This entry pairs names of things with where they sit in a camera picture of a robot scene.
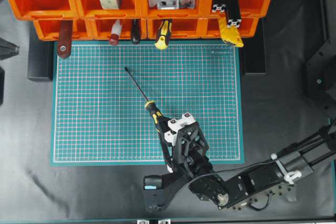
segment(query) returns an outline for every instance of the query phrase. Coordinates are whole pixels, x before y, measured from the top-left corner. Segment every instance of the screwdriver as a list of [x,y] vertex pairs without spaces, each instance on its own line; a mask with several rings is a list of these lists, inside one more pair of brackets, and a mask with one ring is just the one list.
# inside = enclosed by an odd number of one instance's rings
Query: screwdriver
[[142,89],[140,88],[140,86],[138,85],[138,83],[136,82],[136,80],[134,79],[133,75],[130,73],[130,70],[127,67],[125,67],[125,71],[131,77],[131,79],[132,79],[134,85],[136,86],[136,88],[140,91],[142,96],[145,98],[145,100],[146,100],[145,109],[149,112],[150,116],[153,117],[155,127],[160,132],[160,129],[158,129],[158,127],[159,127],[158,126],[158,123],[159,123],[158,119],[163,116],[161,111],[156,107],[156,104],[155,104],[154,101],[150,101],[148,99],[148,97],[142,91]]
[[157,49],[166,49],[172,36],[172,19],[164,19],[156,33],[155,46]]
[[134,45],[138,45],[141,41],[141,27],[140,20],[134,19],[132,20],[132,29],[131,29],[131,42]]

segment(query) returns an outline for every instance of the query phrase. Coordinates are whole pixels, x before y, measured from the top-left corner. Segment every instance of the screwdriver shaft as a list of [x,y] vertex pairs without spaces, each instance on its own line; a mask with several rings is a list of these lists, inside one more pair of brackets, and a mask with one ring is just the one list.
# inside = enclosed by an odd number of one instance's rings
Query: screwdriver shaft
[[149,101],[148,97],[145,95],[145,93],[142,91],[142,89],[140,88],[140,86],[138,85],[138,83],[136,82],[136,80],[134,79],[133,75],[130,73],[130,71],[128,70],[127,67],[125,67],[125,71],[128,73],[128,75],[131,77],[133,83],[135,84],[135,86],[137,87],[137,89],[140,91],[140,93],[142,94],[142,96],[145,98],[146,102]]

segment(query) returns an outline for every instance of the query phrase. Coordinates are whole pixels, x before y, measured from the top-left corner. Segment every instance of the green cutting mat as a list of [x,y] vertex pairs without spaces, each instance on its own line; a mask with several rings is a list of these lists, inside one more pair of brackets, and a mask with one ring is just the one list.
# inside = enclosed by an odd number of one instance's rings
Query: green cutting mat
[[53,165],[163,164],[144,99],[124,70],[170,118],[191,113],[213,163],[242,163],[238,50],[217,41],[73,42],[55,55]]

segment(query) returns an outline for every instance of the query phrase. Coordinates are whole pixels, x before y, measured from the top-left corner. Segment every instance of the black screwdriver handle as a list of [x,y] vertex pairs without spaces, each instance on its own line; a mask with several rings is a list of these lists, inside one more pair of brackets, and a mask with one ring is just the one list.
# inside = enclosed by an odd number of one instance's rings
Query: black screwdriver handle
[[157,108],[154,101],[149,101],[145,104],[146,110],[149,112],[151,117],[153,117],[155,125],[159,123],[158,118],[162,117],[161,111]]
[[131,41],[134,45],[138,45],[141,41],[141,27],[140,20],[132,20]]

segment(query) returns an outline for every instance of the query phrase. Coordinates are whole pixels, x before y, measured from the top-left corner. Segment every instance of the yellow screwdriver handle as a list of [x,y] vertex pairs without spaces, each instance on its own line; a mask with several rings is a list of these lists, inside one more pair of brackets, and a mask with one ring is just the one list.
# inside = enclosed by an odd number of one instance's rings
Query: yellow screwdriver handle
[[156,33],[155,46],[157,49],[163,50],[168,47],[169,40],[172,36],[172,19],[165,19]]

